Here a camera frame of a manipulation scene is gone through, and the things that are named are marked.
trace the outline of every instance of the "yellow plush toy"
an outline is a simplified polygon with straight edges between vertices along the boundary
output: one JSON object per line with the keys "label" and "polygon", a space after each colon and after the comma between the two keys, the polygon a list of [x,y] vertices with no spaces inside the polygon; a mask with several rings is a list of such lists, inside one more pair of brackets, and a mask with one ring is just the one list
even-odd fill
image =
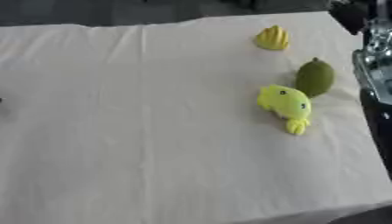
{"label": "yellow plush toy", "polygon": [[286,118],[286,129],[291,134],[302,135],[306,126],[310,125],[308,117],[312,112],[311,102],[304,93],[294,88],[278,85],[261,87],[257,104]]}
{"label": "yellow plush toy", "polygon": [[289,34],[282,27],[274,25],[259,33],[255,44],[269,50],[283,50],[289,45]]}

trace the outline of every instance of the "plush animal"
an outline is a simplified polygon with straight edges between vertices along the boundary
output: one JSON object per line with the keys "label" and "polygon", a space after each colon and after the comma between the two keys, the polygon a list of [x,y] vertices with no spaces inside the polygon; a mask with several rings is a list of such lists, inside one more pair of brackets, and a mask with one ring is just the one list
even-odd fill
{"label": "plush animal", "polygon": [[289,34],[282,27],[274,25],[259,33],[255,44],[268,50],[283,50],[289,45]]}
{"label": "plush animal", "polygon": [[312,112],[309,98],[299,90],[271,85],[261,87],[257,104],[266,110],[273,110],[281,118],[287,119],[286,129],[294,135],[302,135]]}

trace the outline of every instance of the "dark floor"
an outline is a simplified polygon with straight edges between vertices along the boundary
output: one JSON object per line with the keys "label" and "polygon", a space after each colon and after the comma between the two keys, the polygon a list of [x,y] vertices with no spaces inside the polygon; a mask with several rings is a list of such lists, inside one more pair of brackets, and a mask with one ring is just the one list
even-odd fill
{"label": "dark floor", "polygon": [[326,0],[0,0],[0,25],[134,25],[322,11]]}

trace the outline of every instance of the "green lime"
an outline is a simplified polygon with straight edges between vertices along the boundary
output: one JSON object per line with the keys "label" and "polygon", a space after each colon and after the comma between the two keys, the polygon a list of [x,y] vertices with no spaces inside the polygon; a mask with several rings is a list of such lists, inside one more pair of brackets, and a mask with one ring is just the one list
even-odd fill
{"label": "green lime", "polygon": [[301,66],[297,72],[296,89],[309,98],[327,92],[334,80],[333,68],[318,58]]}

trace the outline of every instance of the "white tablecloth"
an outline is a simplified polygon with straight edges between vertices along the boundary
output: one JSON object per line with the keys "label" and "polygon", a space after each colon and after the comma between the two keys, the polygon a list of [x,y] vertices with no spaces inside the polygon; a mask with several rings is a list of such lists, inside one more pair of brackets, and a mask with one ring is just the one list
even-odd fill
{"label": "white tablecloth", "polygon": [[[271,25],[286,51],[253,45]],[[235,223],[391,200],[360,46],[325,12],[0,28],[0,222]],[[256,93],[315,56],[336,82],[292,136]]]}

